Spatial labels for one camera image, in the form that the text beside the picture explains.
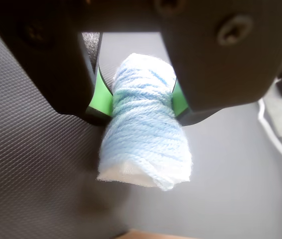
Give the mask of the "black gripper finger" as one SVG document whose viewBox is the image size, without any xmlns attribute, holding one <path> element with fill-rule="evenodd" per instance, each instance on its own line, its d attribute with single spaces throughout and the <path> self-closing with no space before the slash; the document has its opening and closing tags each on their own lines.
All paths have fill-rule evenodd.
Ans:
<svg viewBox="0 0 282 239">
<path fill-rule="evenodd" d="M 261 98 L 282 65 L 282 0 L 158 0 L 182 125 Z"/>
<path fill-rule="evenodd" d="M 110 95 L 100 75 L 102 34 L 85 41 L 73 18 L 87 0 L 0 0 L 0 37 L 54 110 L 97 126 L 110 114 L 93 105 Z"/>
</svg>

